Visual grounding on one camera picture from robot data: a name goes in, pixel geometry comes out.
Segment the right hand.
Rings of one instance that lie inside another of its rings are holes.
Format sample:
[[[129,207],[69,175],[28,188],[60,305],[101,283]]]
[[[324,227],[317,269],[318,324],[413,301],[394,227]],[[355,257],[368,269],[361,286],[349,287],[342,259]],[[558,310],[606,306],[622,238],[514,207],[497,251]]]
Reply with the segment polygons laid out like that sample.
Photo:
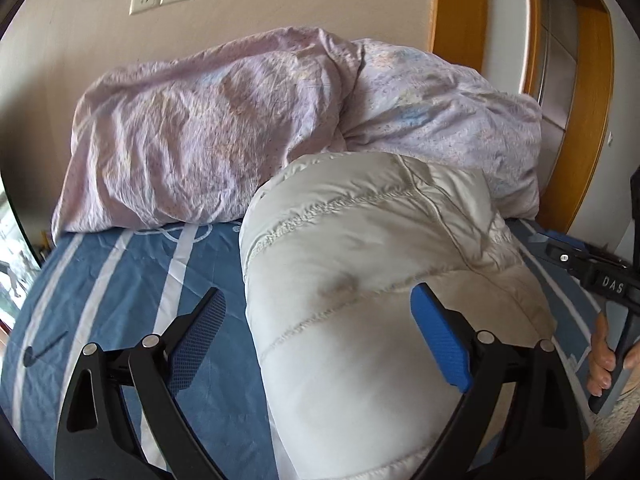
[[[600,312],[591,335],[591,350],[588,356],[587,389],[600,398],[612,386],[612,371],[616,365],[614,352],[608,346],[608,321]]]

